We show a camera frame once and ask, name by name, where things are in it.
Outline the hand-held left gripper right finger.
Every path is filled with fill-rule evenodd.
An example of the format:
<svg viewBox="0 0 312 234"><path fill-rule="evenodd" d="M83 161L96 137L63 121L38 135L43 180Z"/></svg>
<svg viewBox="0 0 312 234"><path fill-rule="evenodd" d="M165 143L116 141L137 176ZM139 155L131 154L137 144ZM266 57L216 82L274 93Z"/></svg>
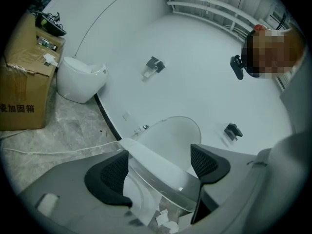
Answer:
<svg viewBox="0 0 312 234"><path fill-rule="evenodd" d="M227 159L198 144L191 144L191 165L200 181L199 196L191 219L191 224L195 224L219 207L203 186L220 181L229 173L231 165Z"/></svg>

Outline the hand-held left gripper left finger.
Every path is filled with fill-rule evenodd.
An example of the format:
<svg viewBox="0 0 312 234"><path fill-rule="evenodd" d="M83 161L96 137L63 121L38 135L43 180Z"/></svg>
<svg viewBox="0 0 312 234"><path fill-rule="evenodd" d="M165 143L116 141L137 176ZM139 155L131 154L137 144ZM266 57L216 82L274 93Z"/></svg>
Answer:
<svg viewBox="0 0 312 234"><path fill-rule="evenodd" d="M85 174L88 191L99 201L112 206L132 207L132 200L123 195L124 181L129 172L126 150L92 166Z"/></svg>

